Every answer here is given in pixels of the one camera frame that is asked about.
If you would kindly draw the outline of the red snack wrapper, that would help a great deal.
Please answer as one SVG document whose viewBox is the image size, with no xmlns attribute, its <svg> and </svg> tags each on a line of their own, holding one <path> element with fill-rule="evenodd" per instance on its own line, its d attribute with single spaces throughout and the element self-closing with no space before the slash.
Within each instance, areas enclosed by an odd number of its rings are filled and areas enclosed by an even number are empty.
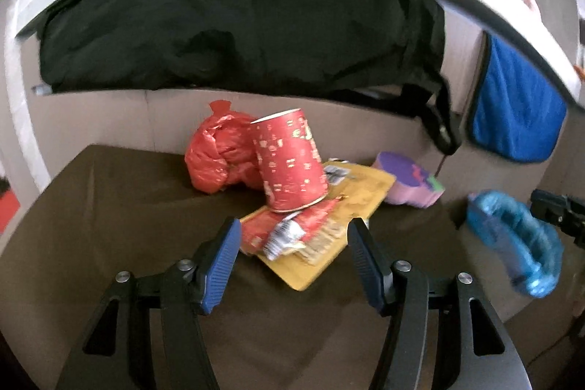
<svg viewBox="0 0 585 390">
<path fill-rule="evenodd" d="M 341 196 L 323 199 L 305 209 L 284 214 L 268 208 L 256 211 L 242 221 L 242 253 L 263 254 L 270 261 L 296 253 L 316 237 L 342 200 Z"/>
</svg>

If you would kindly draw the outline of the yellow snack package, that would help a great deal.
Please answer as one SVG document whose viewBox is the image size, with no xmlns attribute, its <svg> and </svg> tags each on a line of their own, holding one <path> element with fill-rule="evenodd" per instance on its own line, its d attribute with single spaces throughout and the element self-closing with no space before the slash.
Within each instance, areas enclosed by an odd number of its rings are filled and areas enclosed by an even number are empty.
<svg viewBox="0 0 585 390">
<path fill-rule="evenodd" d="M 331 213 L 325 226 L 303 249 L 280 256 L 274 261 L 254 254 L 295 291 L 303 291 L 347 246 L 347 228 L 355 218 L 368 221 L 384 202 L 396 178 L 373 166 L 350 163 L 352 177 L 337 186 L 329 186 L 326 199 L 343 200 Z"/>
</svg>

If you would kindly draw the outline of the purple eggplant sponge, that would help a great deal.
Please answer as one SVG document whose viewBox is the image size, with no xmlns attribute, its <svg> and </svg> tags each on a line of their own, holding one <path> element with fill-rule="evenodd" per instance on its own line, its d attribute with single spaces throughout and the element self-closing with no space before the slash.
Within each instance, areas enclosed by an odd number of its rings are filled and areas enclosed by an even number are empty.
<svg viewBox="0 0 585 390">
<path fill-rule="evenodd" d="M 395 152 L 382 151 L 373 168 L 385 171 L 396 178 L 385 202 L 390 205 L 407 205 L 426 209 L 437 202 L 445 188 L 436 177 L 415 161 Z"/>
</svg>

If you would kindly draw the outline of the red paper cup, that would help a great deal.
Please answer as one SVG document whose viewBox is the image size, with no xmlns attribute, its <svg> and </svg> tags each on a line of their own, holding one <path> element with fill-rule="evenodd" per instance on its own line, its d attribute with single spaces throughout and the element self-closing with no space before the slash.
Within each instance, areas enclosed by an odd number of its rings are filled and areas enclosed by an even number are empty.
<svg viewBox="0 0 585 390">
<path fill-rule="evenodd" d="M 303 110 L 264 116 L 250 132 L 272 211 L 295 212 L 325 198 L 328 183 Z"/>
</svg>

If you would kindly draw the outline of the blue-lined trash bin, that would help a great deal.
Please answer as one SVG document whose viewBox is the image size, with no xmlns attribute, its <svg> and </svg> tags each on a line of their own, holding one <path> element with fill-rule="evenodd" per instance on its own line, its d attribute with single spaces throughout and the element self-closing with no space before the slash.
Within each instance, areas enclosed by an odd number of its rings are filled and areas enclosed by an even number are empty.
<svg viewBox="0 0 585 390">
<path fill-rule="evenodd" d="M 527 205 L 496 190 L 471 194 L 466 224 L 497 253 L 514 290 L 537 299 L 554 291 L 564 247 L 556 229 L 535 218 Z"/>
</svg>

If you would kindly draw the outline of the blue hanging cloth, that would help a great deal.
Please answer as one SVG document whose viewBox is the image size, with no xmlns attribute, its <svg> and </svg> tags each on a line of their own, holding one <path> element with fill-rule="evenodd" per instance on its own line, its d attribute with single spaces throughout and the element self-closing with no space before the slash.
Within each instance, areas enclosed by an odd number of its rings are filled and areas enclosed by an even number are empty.
<svg viewBox="0 0 585 390">
<path fill-rule="evenodd" d="M 485 54 L 467 119 L 472 144 L 516 163 L 552 155 L 567 113 L 564 99 L 539 69 L 496 35 Z"/>
</svg>

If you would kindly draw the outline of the white tissue pack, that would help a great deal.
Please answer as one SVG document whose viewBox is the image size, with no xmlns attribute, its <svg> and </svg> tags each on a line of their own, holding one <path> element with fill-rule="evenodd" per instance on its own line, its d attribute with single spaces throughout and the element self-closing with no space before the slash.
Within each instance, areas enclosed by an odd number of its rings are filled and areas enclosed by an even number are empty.
<svg viewBox="0 0 585 390">
<path fill-rule="evenodd" d="M 352 177 L 350 163 L 345 160 L 329 160 L 323 164 L 323 170 L 330 186 L 337 186 L 346 178 Z"/>
</svg>

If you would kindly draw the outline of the red plastic bag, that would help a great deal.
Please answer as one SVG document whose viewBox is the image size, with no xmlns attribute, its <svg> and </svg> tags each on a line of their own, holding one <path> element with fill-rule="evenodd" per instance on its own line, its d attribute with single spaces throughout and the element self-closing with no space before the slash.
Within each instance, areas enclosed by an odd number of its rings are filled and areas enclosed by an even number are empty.
<svg viewBox="0 0 585 390">
<path fill-rule="evenodd" d="M 215 194 L 227 187 L 244 184 L 263 188 L 259 162 L 250 125 L 254 117 L 231 108 L 231 102 L 209 104 L 211 115 L 193 134 L 184 161 L 193 187 Z"/>
</svg>

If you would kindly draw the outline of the black hanging bag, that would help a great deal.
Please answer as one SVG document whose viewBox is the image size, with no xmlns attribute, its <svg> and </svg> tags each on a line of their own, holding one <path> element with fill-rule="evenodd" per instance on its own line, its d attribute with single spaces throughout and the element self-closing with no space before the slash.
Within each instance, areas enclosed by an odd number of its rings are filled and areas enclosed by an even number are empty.
<svg viewBox="0 0 585 390">
<path fill-rule="evenodd" d="M 74 0 L 39 32 L 53 92 L 218 89 L 417 118 L 461 144 L 435 0 Z"/>
</svg>

